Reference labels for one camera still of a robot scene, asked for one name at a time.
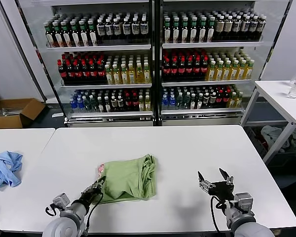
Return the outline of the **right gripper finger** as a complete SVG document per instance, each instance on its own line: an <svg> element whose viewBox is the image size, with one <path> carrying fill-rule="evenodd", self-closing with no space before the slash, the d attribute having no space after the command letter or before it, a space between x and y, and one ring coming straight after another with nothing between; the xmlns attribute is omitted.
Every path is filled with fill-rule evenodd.
<svg viewBox="0 0 296 237"><path fill-rule="evenodd" d="M208 192L211 188L214 187L214 185L211 182L204 179L204 177L199 171L197 171L197 173L198 173L199 187L203 191Z"/></svg>
<svg viewBox="0 0 296 237"><path fill-rule="evenodd" d="M219 171L224 179L223 181L220 181L220 183L226 184L226 185L233 185L234 177L229 176L228 173L225 170L223 170L222 168L219 168Z"/></svg>

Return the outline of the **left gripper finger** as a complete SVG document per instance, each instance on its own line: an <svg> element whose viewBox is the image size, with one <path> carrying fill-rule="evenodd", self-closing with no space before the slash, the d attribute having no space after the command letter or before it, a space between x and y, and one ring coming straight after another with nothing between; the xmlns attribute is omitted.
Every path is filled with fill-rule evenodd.
<svg viewBox="0 0 296 237"><path fill-rule="evenodd" d="M90 185L89 187L87 187L82 193L81 195L90 195L90 196L94 196L100 193L100 182L95 181L92 185Z"/></svg>
<svg viewBox="0 0 296 237"><path fill-rule="evenodd" d="M104 185L104 183L105 183L105 180L106 180L106 176L104 175L104 176L102 176L102 177L100 177L98 180L97 180L97 189L98 190L102 190L102 188L103 188L103 185Z"/></svg>

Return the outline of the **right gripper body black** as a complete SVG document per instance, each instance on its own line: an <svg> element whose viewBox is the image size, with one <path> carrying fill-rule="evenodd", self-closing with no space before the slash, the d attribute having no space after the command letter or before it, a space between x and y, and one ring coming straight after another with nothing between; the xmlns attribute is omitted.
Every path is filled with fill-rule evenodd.
<svg viewBox="0 0 296 237"><path fill-rule="evenodd" d="M209 188L209 195L217 198L234 198L233 190L234 185L226 181L214 182Z"/></svg>

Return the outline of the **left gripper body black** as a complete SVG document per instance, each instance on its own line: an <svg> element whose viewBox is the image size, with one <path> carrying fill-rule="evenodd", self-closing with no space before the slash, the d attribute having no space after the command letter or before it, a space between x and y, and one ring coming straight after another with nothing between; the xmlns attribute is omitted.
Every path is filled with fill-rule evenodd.
<svg viewBox="0 0 296 237"><path fill-rule="evenodd" d="M91 204L93 200L101 194L102 194L102 191L99 189L89 189L82 192L79 199L86 203Z"/></svg>

